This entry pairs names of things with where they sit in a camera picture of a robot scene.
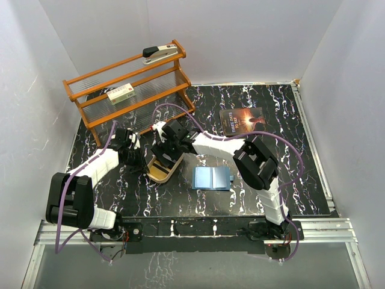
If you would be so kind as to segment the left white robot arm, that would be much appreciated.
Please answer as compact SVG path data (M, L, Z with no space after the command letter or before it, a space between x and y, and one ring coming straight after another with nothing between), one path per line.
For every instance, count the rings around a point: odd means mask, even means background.
M124 225L117 214L94 204L94 187L110 171L125 165L134 172L146 171L140 136L131 129L118 128L105 149L98 149L86 162L51 179L46 220L78 229L103 229L111 240L123 236Z

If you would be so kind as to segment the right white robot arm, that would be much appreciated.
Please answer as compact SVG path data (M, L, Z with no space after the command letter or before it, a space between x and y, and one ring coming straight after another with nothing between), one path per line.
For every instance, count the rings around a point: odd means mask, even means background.
M260 138L219 137L207 131L189 131L176 119L152 125L159 139L152 147L153 161L163 170L173 170L185 154L211 155L231 161L242 180L255 189L262 202L265 221L258 224L256 237L283 239L289 233L291 216L281 200L278 183L279 162Z

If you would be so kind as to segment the blue leather card holder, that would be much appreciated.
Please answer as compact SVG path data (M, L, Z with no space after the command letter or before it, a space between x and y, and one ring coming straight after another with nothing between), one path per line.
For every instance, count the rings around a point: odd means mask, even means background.
M234 179L227 166L195 167L192 171L192 189L229 191Z

